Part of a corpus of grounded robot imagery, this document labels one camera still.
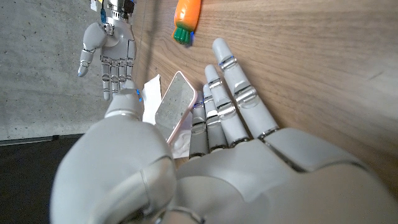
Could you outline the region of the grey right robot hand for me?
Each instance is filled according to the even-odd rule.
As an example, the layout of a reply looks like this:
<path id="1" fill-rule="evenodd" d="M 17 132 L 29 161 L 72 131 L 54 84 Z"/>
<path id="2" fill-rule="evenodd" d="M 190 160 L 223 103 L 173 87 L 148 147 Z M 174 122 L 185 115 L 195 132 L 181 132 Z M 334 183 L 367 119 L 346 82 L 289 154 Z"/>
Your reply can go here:
<path id="1" fill-rule="evenodd" d="M 88 73 L 95 52 L 100 51 L 103 98 L 110 100 L 132 78 L 136 42 L 130 24 L 94 22 L 83 35 L 78 76 Z"/>

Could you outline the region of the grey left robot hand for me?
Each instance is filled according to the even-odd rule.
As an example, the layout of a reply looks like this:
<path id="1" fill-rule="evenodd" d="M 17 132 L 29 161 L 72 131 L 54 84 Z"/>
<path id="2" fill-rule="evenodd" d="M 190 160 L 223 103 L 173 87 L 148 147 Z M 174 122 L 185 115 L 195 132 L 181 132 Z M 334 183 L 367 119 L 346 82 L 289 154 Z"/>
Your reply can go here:
<path id="1" fill-rule="evenodd" d="M 279 128 L 224 39 L 205 68 L 228 147 L 176 168 L 126 82 L 104 119 L 67 152 L 51 223 L 396 223 L 397 200 L 365 163 Z"/>

